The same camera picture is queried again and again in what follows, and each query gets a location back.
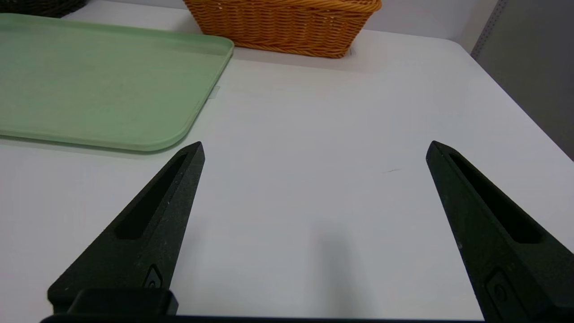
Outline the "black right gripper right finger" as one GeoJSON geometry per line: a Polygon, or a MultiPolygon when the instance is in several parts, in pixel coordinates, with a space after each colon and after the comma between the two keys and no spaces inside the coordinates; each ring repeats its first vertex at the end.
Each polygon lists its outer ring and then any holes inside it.
{"type": "Polygon", "coordinates": [[[452,147],[426,163],[484,319],[572,321],[572,252],[452,147]]]}

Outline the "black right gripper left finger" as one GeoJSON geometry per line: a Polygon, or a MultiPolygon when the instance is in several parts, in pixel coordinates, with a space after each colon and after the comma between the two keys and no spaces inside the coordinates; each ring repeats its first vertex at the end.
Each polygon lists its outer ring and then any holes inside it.
{"type": "Polygon", "coordinates": [[[204,162],[201,142],[175,153],[49,287],[55,314],[82,291],[170,288],[204,162]]]}

